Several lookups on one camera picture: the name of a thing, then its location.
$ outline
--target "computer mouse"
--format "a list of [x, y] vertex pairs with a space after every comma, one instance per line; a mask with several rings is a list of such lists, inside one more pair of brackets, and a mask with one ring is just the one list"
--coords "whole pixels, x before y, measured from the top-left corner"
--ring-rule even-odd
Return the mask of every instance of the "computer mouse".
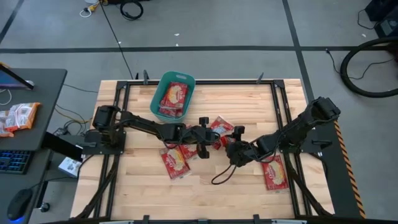
[[18, 191], [18, 193], [12, 198], [7, 209], [7, 217], [9, 220], [14, 221], [18, 218], [24, 216], [27, 205], [32, 198], [32, 189], [23, 189]]

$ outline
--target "computer monitor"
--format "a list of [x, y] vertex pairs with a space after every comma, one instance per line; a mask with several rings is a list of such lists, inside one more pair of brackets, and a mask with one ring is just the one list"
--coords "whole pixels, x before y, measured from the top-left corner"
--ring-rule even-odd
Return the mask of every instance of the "computer monitor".
[[28, 89], [33, 90], [32, 81], [25, 81], [14, 72], [0, 64], [0, 89]]

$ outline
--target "food package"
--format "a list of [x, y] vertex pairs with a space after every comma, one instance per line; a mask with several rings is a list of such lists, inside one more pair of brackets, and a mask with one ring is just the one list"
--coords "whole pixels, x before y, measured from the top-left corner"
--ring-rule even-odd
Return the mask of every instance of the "food package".
[[[214, 132], [220, 134], [220, 136], [222, 137], [232, 131], [234, 129], [234, 126], [231, 123], [227, 122], [222, 116], [218, 116], [211, 124], [210, 128]], [[212, 146], [215, 149], [219, 150], [222, 146], [222, 143], [220, 140], [218, 140], [217, 142], [214, 142]]]
[[267, 190], [283, 190], [289, 188], [280, 155], [275, 156], [275, 159], [270, 163], [263, 163], [262, 168], [264, 170]]
[[11, 107], [6, 120], [6, 130], [32, 128], [37, 107], [40, 103], [20, 103]]
[[8, 111], [0, 111], [0, 137], [14, 137], [13, 133], [5, 129], [7, 117]]
[[178, 147], [175, 149], [161, 149], [160, 155], [171, 180], [191, 174], [191, 170]]
[[167, 109], [182, 109], [184, 107], [187, 91], [187, 84], [171, 82], [169, 89], [167, 89], [166, 94], [160, 102], [160, 107]]
[[180, 145], [178, 146], [181, 150], [182, 156], [185, 161], [189, 162], [198, 158], [198, 151], [194, 145]]
[[182, 109], [159, 108], [159, 113], [170, 118], [179, 118], [182, 116]]

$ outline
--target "floor tile line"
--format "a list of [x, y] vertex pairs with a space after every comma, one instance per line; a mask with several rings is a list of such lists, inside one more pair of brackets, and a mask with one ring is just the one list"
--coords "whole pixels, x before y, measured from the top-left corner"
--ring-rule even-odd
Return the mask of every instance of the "floor tile line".
[[15, 17], [17, 16], [17, 13], [19, 11], [19, 9], [21, 8], [22, 4], [24, 3], [25, 0], [19, 0], [17, 5], [15, 6], [14, 10], [12, 11], [10, 17], [8, 18], [6, 25], [4, 25], [1, 33], [0, 33], [0, 44], [2, 42], [2, 40], [4, 39], [4, 37], [6, 36], [12, 22], [14, 21]]
[[[200, 52], [200, 51], [350, 51], [357, 46], [186, 46], [186, 47], [122, 47], [123, 52]], [[375, 46], [368, 51], [386, 50], [386, 46]], [[46, 53], [110, 53], [120, 52], [118, 47], [52, 48], [52, 49], [0, 49], [0, 54], [46, 54]]]
[[313, 95], [313, 91], [311, 88], [310, 77], [308, 76], [307, 68], [305, 66], [303, 52], [301, 51], [301, 47], [300, 47], [299, 37], [297, 35], [296, 28], [294, 26], [292, 12], [290, 11], [290, 6], [289, 6], [289, 3], [287, 0], [282, 0], [282, 3], [284, 5], [286, 18], [287, 18], [287, 24], [289, 25], [289, 29], [290, 29], [290, 34], [292, 35], [293, 45], [295, 47], [297, 61], [298, 61], [298, 65], [300, 67], [300, 72], [302, 75], [305, 92], [307, 94], [307, 99], [308, 99], [308, 101], [312, 101], [312, 100], [314, 100], [314, 95]]

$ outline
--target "black desk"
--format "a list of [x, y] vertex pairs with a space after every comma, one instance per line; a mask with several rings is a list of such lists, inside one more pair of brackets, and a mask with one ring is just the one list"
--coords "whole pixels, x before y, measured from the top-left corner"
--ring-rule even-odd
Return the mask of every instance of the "black desk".
[[[67, 71], [64, 69], [12, 69], [25, 80], [32, 80], [35, 83], [33, 91], [11, 90], [12, 101], [6, 106], [0, 106], [0, 110], [9, 108], [18, 103], [39, 102], [39, 106], [32, 129], [15, 132], [13, 138], [1, 138], [0, 150], [29, 150], [36, 151], [26, 175], [0, 174], [0, 223], [11, 223], [7, 219], [7, 207], [13, 196], [21, 189], [29, 188], [45, 177], [45, 171], [49, 164], [51, 151], [40, 150], [49, 125], [53, 109], [61, 92]], [[28, 209], [18, 223], [28, 223], [32, 209], [34, 208], [41, 186], [35, 187], [34, 194]]]

